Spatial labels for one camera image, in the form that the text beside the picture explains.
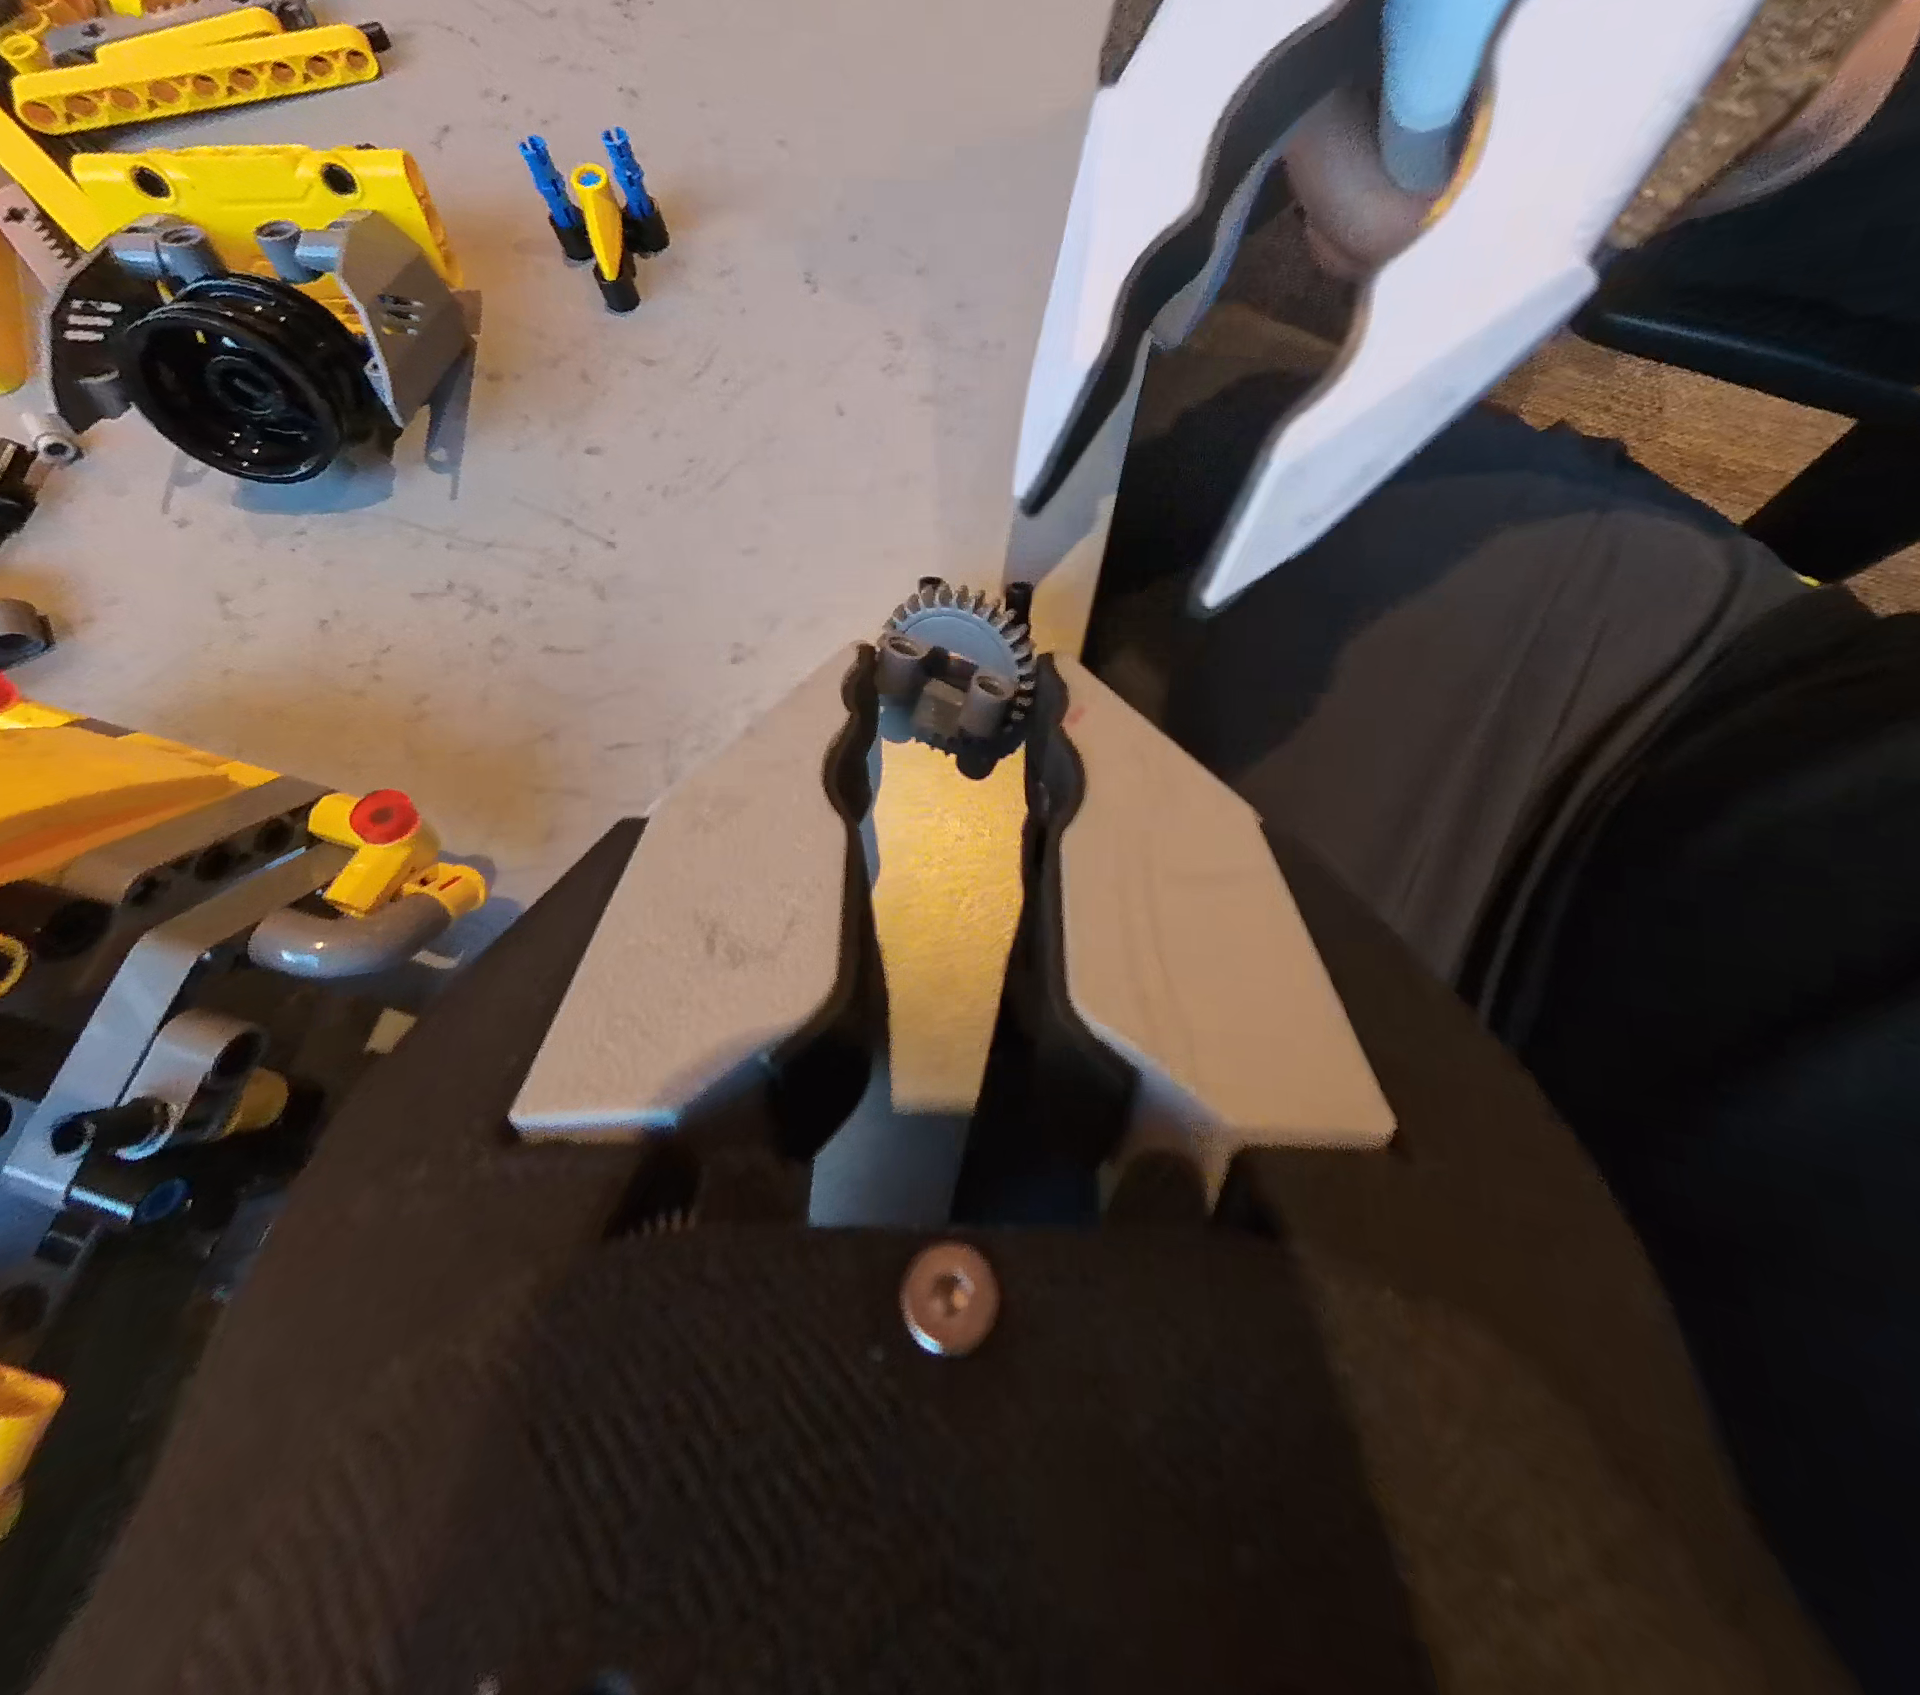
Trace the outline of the yellow grey wheel assembly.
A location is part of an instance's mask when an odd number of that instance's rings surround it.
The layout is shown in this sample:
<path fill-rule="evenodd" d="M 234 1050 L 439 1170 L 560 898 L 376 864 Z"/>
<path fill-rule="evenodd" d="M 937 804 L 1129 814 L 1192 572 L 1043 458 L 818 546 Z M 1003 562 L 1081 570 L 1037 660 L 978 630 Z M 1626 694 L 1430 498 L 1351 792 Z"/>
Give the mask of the yellow grey wheel assembly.
<path fill-rule="evenodd" d="M 84 153 L 42 376 L 74 434 L 139 418 L 232 482 L 387 456 L 468 374 L 477 298 L 414 155 Z"/>

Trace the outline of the person's right hand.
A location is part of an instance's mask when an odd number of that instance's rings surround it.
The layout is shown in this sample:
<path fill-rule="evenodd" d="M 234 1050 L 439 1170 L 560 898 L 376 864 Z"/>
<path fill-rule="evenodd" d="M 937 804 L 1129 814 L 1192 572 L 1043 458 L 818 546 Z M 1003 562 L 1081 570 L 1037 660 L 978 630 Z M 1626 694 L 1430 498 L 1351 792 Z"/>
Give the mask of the person's right hand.
<path fill-rule="evenodd" d="M 1365 278 L 1414 242 L 1437 202 L 1405 190 L 1385 171 L 1378 119 L 1350 91 L 1315 105 L 1281 155 L 1315 260 L 1345 280 Z"/>

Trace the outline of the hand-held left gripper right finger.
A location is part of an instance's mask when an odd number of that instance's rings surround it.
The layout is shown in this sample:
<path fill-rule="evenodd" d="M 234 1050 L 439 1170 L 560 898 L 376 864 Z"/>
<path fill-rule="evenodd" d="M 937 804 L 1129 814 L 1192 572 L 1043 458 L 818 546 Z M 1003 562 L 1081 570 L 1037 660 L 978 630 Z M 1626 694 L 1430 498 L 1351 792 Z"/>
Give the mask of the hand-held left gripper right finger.
<path fill-rule="evenodd" d="M 1384 1152 L 1396 1114 L 1262 820 L 1069 656 L 1024 740 L 1037 1124 L 1103 1188 L 1169 1156 Z"/>

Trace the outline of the yellow toy brick car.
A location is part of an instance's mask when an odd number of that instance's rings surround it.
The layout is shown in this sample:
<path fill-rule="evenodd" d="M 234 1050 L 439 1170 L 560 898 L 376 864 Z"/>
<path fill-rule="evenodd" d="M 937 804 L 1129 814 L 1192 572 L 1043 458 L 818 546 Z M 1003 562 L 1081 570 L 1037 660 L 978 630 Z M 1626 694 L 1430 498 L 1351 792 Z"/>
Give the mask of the yellow toy brick car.
<path fill-rule="evenodd" d="M 303 1164 L 360 1006 L 490 900 L 399 790 L 334 792 L 4 678 L 4 1536 L 113 1236 L 224 1232 Z"/>

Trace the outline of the yellow wedge piece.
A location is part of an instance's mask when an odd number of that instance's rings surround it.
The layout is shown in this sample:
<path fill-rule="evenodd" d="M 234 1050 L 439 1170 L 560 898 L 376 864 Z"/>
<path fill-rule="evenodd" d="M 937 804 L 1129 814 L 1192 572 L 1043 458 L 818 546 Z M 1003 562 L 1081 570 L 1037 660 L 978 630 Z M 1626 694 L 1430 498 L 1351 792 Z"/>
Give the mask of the yellow wedge piece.
<path fill-rule="evenodd" d="M 625 214 L 612 177 L 598 165 L 578 165 L 567 186 L 588 238 L 596 282 L 603 292 L 612 290 L 629 278 Z"/>

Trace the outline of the black connector piece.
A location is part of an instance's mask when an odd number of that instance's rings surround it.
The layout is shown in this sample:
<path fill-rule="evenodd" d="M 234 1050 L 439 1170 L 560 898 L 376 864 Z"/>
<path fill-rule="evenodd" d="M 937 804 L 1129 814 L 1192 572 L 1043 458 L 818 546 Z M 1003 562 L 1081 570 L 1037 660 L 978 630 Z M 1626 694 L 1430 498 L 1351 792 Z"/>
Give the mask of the black connector piece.
<path fill-rule="evenodd" d="M 558 234 L 555 238 L 560 242 L 564 260 L 573 268 L 585 268 L 589 272 L 594 286 L 601 296 L 601 302 L 612 314 L 617 314 L 617 316 L 634 314 L 636 308 L 639 306 L 639 292 L 637 292 L 637 280 L 636 280 L 637 262 L 656 258 L 670 248 L 670 232 L 659 208 L 654 208 L 654 212 L 645 220 L 625 218 L 629 278 L 624 284 L 616 284 L 612 290 L 603 292 L 603 286 L 598 284 L 598 278 L 596 278 L 583 228 L 576 234 Z"/>

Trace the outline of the pile of small black pieces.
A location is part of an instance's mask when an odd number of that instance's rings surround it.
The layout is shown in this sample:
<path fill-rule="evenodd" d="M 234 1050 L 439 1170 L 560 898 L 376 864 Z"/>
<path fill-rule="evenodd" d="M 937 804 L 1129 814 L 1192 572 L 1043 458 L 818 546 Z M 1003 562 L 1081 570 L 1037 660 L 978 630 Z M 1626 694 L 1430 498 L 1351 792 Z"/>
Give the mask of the pile of small black pieces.
<path fill-rule="evenodd" d="M 39 496 L 57 470 L 84 460 L 81 444 L 60 426 L 44 426 L 28 438 L 1 438 L 1 548 L 8 548 L 36 518 Z M 10 592 L 1 594 L 1 670 L 8 674 L 57 646 L 47 614 Z"/>

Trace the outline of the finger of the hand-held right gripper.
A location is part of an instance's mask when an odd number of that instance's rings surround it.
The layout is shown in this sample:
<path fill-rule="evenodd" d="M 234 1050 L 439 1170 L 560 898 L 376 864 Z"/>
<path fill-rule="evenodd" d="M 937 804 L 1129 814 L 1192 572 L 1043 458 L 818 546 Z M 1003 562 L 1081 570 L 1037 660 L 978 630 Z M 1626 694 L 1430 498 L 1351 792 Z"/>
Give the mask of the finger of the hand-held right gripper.
<path fill-rule="evenodd" d="M 1342 360 L 1265 438 L 1197 574 L 1229 608 L 1561 330 L 1598 254 L 1766 0 L 1516 0 L 1477 147 L 1362 296 Z"/>
<path fill-rule="evenodd" d="M 1380 0 L 1160 0 L 1090 113 L 1014 468 L 1040 516 L 1123 406 L 1168 310 L 1196 312 L 1284 137 L 1380 37 Z"/>

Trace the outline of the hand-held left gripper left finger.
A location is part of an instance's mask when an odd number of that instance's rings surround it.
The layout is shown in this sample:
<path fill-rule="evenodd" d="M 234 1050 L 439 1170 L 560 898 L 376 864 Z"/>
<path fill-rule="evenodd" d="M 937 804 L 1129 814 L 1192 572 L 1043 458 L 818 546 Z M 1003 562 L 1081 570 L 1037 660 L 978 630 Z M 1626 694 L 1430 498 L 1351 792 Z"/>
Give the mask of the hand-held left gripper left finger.
<path fill-rule="evenodd" d="M 647 814 L 510 1108 L 518 1136 L 681 1128 L 825 1022 L 872 890 L 873 656 L 830 654 Z"/>

